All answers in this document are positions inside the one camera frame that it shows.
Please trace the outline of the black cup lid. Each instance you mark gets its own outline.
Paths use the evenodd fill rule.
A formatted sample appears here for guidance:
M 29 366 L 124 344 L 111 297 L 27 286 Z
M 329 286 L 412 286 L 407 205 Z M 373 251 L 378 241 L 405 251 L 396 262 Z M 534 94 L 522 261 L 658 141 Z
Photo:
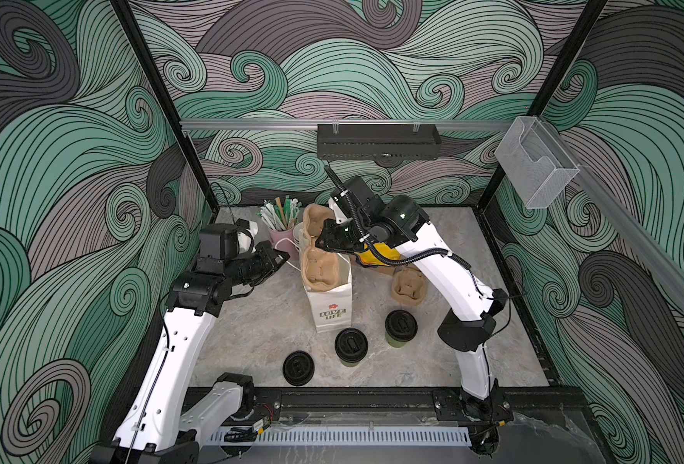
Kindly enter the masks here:
M 396 309 L 386 316 L 384 328 L 388 338 L 399 343 L 407 343 L 417 335 L 418 323 L 409 311 Z
M 367 336 L 359 329 L 347 328 L 335 338 L 334 349 L 341 361 L 361 362 L 368 353 Z

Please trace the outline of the green paper coffee cup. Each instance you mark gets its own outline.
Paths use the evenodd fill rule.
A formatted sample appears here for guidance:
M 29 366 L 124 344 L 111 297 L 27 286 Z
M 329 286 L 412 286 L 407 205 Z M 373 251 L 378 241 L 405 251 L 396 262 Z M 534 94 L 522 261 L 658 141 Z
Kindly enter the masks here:
M 393 348 L 402 348 L 408 344 L 407 340 L 401 341 L 389 336 L 386 338 L 386 342 Z

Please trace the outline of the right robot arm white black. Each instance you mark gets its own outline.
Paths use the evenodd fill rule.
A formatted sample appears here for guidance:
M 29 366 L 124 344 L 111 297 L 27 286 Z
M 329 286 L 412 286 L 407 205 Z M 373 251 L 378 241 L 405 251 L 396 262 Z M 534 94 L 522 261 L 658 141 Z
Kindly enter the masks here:
M 415 265 L 449 303 L 438 335 L 456 352 L 462 392 L 490 400 L 496 377 L 486 343 L 495 332 L 495 316 L 507 304 L 507 293 L 481 282 L 411 197 L 398 195 L 384 202 L 361 177 L 344 182 L 331 166 L 324 171 L 335 187 L 328 200 L 335 218 L 324 221 L 317 247 L 345 254 L 369 251 L 390 267 Z

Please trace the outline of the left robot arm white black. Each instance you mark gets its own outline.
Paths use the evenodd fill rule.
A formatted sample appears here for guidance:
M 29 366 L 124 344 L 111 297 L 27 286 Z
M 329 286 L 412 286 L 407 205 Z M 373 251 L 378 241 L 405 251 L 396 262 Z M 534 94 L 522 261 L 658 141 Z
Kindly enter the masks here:
M 256 222 L 214 223 L 200 232 L 194 266 L 167 297 L 162 329 L 142 386 L 112 439 L 94 447 L 92 463 L 195 463 L 201 448 L 235 414 L 254 408 L 254 382 L 224 373 L 196 404 L 183 406 L 199 354 L 225 303 L 248 297 L 289 260 L 259 242 Z

